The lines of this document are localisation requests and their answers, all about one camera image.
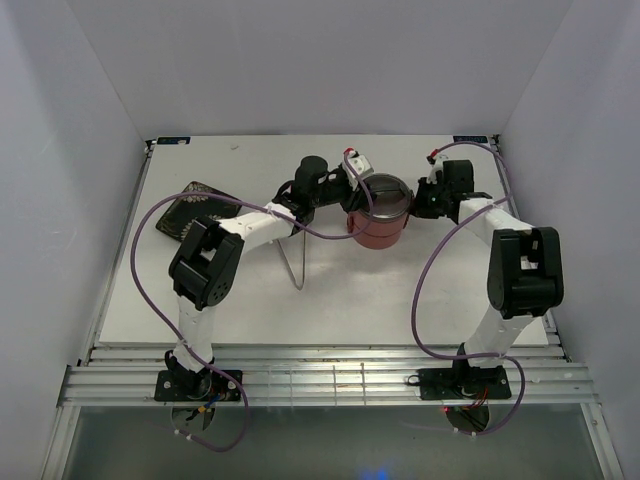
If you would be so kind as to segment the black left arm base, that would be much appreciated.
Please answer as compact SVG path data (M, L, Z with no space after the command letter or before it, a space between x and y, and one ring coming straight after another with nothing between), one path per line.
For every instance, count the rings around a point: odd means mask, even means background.
M157 376L153 395L156 402L204 404L214 398L220 402L238 402L241 393L233 381L210 371L197 374L194 380L182 379L169 370L163 370Z

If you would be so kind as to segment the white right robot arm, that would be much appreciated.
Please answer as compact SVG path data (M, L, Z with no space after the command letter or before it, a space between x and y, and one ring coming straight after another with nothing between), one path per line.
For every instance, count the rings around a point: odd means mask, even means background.
M424 282L435 257L458 231L471 231L489 247L489 307L452 361L454 390L474 397L487 386L488 374L503 365L524 328L562 302L560 236L553 227L532 226L514 217L502 208L505 198L477 192L469 160L431 157L429 163L430 174L418 181L412 215L447 218L455 227L429 257L419 282Z

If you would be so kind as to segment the pink lunch bowl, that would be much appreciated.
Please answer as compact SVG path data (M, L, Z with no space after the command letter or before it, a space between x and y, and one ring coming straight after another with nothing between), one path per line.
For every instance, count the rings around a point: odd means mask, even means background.
M349 233L358 232L360 235L386 238L401 234L408 221L408 213L391 217L371 217L367 211L351 212L347 216L347 230Z
M371 235L361 232L354 237L354 240L362 247L371 250L384 250L395 245L402 235L401 231L393 232L391 235Z

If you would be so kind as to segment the metal serving tongs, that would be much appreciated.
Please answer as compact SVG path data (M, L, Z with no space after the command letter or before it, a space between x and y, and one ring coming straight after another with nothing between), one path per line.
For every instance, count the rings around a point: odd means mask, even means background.
M307 236L305 233L292 239L277 240L276 248L293 287L302 291L306 280Z

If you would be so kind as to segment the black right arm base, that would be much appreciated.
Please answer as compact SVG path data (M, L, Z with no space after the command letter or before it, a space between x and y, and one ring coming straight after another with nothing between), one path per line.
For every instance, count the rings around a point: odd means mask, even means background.
M503 367L472 367L465 373L453 367L420 369L417 377L422 400L507 400L512 397Z

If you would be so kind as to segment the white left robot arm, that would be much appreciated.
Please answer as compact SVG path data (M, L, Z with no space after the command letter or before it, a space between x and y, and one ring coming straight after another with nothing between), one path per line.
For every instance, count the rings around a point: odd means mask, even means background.
M339 204L351 213L370 206L373 197L363 181L373 173L369 160L351 148L332 171L323 158L307 156L264 207L231 219L194 221L169 267L181 334L171 367L182 369L177 386L188 398L201 399L211 390L205 365L214 359L215 310L231 291L241 257L307 228L318 208Z

